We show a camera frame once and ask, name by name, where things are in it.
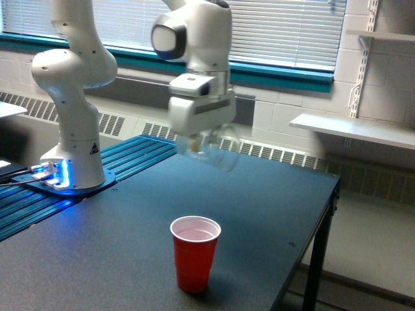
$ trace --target blue aluminum rail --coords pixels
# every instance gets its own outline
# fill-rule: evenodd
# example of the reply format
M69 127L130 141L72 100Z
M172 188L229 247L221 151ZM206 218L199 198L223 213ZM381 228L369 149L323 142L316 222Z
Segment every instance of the blue aluminum rail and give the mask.
M102 164L120 182L176 154L172 141L138 136L102 150ZM0 187L0 241L77 204L24 186Z

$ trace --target warning label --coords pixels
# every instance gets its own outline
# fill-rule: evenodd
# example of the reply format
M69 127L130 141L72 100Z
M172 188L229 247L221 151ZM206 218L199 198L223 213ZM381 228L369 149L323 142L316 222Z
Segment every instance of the warning label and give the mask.
M97 154L98 152L99 152L99 149L98 149L97 143L93 143L91 152L89 154L92 156L93 154Z

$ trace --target black table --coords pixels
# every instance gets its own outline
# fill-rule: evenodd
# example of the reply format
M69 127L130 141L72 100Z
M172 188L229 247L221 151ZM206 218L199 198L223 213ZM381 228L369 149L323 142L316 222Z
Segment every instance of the black table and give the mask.
M241 155L230 173L175 155L0 243L0 310L270 310L315 236L313 310L339 178ZM208 289L176 287L170 223L222 226Z

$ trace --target table leg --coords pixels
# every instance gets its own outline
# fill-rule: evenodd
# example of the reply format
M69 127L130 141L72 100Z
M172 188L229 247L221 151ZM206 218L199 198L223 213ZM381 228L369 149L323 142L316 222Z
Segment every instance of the table leg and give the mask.
M320 285L320 278L323 271L323 263L326 255L327 241L329 240L334 204L335 199L333 198L329 204L329 210L324 216L323 222L314 237L309 276L304 293L303 311L314 311L316 306L318 286Z

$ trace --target window sill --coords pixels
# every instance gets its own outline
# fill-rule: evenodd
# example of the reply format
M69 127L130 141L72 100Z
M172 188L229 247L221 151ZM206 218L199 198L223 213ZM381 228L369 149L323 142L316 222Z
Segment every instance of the window sill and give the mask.
M0 48L15 51L43 52L50 48L65 47L65 40L24 36L18 34L0 34ZM168 63L161 60L155 52L122 47L106 46L115 56L120 66L137 67L150 71L168 71L183 73L182 63ZM231 82L248 87L278 87L302 89L329 93L333 83L333 73L319 73L282 67L251 65L231 62Z

